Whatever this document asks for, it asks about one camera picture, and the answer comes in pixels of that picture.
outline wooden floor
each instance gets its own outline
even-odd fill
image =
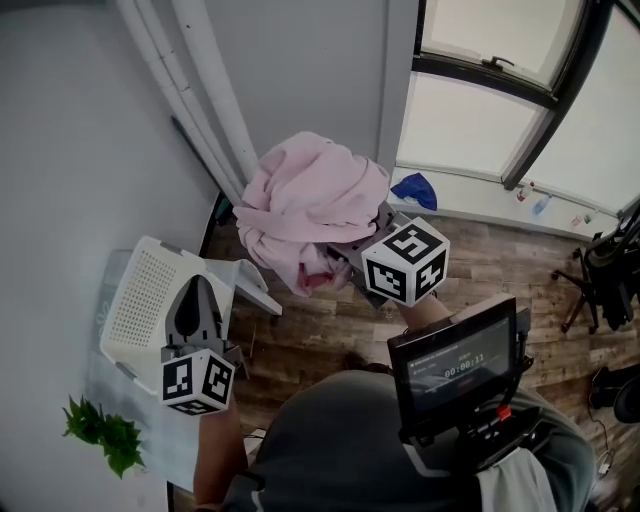
[[[519,304],[529,306],[528,352],[535,364],[523,385],[536,389],[571,417],[596,453],[603,453],[603,429],[589,419],[586,407],[590,378],[603,365],[615,369],[640,362],[640,311],[634,323],[615,333],[605,323],[597,334],[589,335],[589,321],[583,314],[569,333],[562,334],[560,324],[578,291],[566,281],[552,281],[550,273],[556,268],[579,273],[570,257],[576,241],[483,223],[428,220],[451,240],[449,273],[438,289],[440,300],[455,311],[506,291]],[[217,228],[208,255],[229,260],[248,257],[234,223]],[[343,369],[347,351],[388,362],[385,342],[405,328],[393,304],[376,311],[351,285],[339,292],[321,290],[304,299],[293,295],[274,273],[263,271],[263,275],[271,295],[284,306],[283,316],[274,321],[238,302],[230,331],[230,338],[242,346],[251,372],[250,381],[235,385],[247,430],[267,428],[285,400]],[[606,425],[610,448],[616,450],[607,479],[618,479],[626,494],[639,481],[640,431],[618,423],[608,410],[594,416]]]

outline potted plant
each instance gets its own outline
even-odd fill
[[[67,431],[63,436],[75,436],[85,443],[102,446],[109,467],[122,478],[135,464],[144,466],[138,450],[140,431],[133,421],[125,421],[119,414],[105,416],[101,405],[99,408],[98,411],[84,397],[79,405],[69,397],[69,410],[62,408],[67,416]]]

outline small bottle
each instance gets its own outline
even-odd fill
[[[540,199],[540,201],[533,205],[533,214],[540,215],[542,213],[542,210],[544,210],[549,204],[549,201],[551,201],[551,194],[543,197],[542,199]]]
[[[531,193],[534,186],[535,184],[533,183],[533,181],[531,183],[525,183],[524,187],[522,187],[516,194],[516,199],[520,202],[523,202],[527,198],[527,196]]]

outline white pipe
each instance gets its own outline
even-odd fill
[[[156,51],[163,60],[167,71],[169,71],[169,75],[171,75],[173,83],[177,87],[180,96],[182,96],[182,101],[187,107],[187,110],[191,113],[196,126],[207,141],[207,144],[211,148],[216,160],[220,163],[220,167],[222,167],[224,173],[231,179],[235,179],[236,177],[240,178],[237,176],[231,163],[227,159],[222,146],[220,146],[220,143],[218,142],[218,138],[213,133],[200,102],[193,94],[191,84],[187,80],[187,77],[182,70],[182,66],[180,65],[180,61],[167,38],[166,32],[162,28],[162,23],[160,23],[160,18],[158,17],[158,13],[153,6],[152,1],[136,0],[136,4],[138,5],[138,9],[142,15],[142,20],[147,27],[149,35],[155,44]],[[242,183],[240,192],[244,190],[244,185],[245,183]]]
[[[227,135],[229,145],[247,181],[251,181],[258,165],[258,158],[242,118],[229,75],[224,67],[205,2],[204,0],[173,0],[173,8],[200,79]]]
[[[207,142],[204,140],[204,137],[200,133],[200,130],[195,125],[191,114],[187,110],[187,107],[180,96],[180,92],[176,88],[176,85],[169,75],[164,62],[156,50],[136,4],[130,0],[117,0],[117,5],[127,27],[129,28],[129,32],[131,32],[131,35],[142,54],[142,57],[149,65],[153,77],[158,82],[160,90],[165,95],[176,118],[189,134],[193,145],[198,149],[202,159],[209,167],[209,170],[213,175],[212,177],[216,180],[218,185],[220,185],[220,188],[229,198],[231,203],[234,205],[241,204],[242,201],[240,199],[240,195],[243,190],[243,185],[240,183],[240,180],[235,173],[231,176],[227,176],[225,174],[211,149],[207,145]]]

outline pink towel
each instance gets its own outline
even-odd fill
[[[375,232],[371,221],[389,192],[389,175],[344,146],[301,132],[277,145],[258,164],[233,209],[240,240],[258,265],[276,271],[304,297],[332,282],[339,289],[351,266],[314,245],[352,242]]]

